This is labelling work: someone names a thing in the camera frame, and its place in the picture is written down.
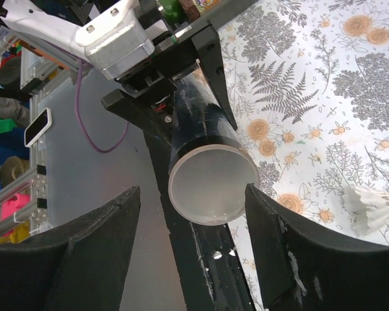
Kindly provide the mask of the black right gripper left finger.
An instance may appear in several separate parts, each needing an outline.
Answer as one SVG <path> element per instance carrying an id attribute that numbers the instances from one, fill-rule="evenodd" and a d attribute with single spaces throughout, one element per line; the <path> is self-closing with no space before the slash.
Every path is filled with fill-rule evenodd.
<path id="1" fill-rule="evenodd" d="M 140 188 L 19 244 L 0 244 L 0 310 L 118 310 Z"/>

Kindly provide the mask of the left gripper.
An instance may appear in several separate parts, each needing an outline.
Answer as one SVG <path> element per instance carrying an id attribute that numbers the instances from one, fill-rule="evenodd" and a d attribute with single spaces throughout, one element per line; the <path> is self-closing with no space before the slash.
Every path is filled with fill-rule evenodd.
<path id="1" fill-rule="evenodd" d="M 108 80 L 122 77 L 154 54 L 153 40 L 169 30 L 164 19 L 144 29 L 133 12 L 103 13 L 76 31 L 76 44 Z M 220 37 L 208 25 L 192 38 L 200 68 L 234 130 Z M 165 217 L 164 195 L 169 165 L 169 131 L 153 108 L 115 90 L 102 105 L 131 123 L 127 141 L 134 145 L 125 161 L 126 185 L 140 188 L 141 208 L 124 285 L 121 310 L 184 310 L 185 299 Z"/>

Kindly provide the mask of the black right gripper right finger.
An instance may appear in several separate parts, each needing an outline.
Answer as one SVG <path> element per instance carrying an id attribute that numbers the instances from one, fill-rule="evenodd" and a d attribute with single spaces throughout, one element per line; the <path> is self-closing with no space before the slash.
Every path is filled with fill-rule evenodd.
<path id="1" fill-rule="evenodd" d="M 246 219 L 268 310 L 389 310 L 389 246 L 343 235 L 249 184 Z"/>

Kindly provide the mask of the black shuttlecock tube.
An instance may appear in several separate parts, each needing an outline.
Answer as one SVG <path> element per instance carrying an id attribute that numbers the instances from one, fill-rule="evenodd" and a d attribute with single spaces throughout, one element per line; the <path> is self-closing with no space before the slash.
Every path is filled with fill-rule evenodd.
<path id="1" fill-rule="evenodd" d="M 176 83 L 169 168 L 189 152 L 212 144 L 241 148 L 204 77 L 193 72 Z"/>

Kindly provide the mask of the white feather shuttlecock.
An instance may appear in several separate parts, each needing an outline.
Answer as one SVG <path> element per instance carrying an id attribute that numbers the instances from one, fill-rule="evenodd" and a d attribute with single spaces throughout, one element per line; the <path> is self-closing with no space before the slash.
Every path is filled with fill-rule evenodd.
<path id="1" fill-rule="evenodd" d="M 342 193 L 344 210 L 349 215 L 351 230 L 359 238 L 381 237 L 389 246 L 389 191 L 362 185 L 346 187 Z"/>

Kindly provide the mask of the translucent tube lid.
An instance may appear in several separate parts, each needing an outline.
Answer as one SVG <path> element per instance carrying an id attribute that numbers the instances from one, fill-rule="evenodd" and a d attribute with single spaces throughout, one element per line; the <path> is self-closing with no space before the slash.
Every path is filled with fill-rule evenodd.
<path id="1" fill-rule="evenodd" d="M 244 214 L 245 189 L 259 184 L 257 167 L 241 147 L 210 144 L 187 152 L 171 168 L 168 193 L 185 219 L 223 225 Z"/>

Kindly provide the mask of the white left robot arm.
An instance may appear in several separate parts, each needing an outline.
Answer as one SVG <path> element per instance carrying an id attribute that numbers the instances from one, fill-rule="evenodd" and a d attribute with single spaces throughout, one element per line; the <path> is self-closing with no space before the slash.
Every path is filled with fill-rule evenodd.
<path id="1" fill-rule="evenodd" d="M 132 120 L 161 130 L 153 104 L 176 89 L 185 72 L 199 62 L 231 129 L 237 125 L 228 102 L 217 29 L 233 18 L 229 1 L 179 1 L 174 23 L 155 1 L 102 3 L 103 11 L 85 25 L 50 15 L 32 1 L 3 1 L 1 20 L 9 29 L 45 40 L 90 63 L 107 79 L 124 86 L 112 108 L 126 108 Z M 103 206 L 67 224 L 27 239 L 24 259 L 43 257 L 41 283 L 25 297 L 39 302 L 28 310 L 118 310 L 140 213 L 140 189 L 132 187 Z"/>

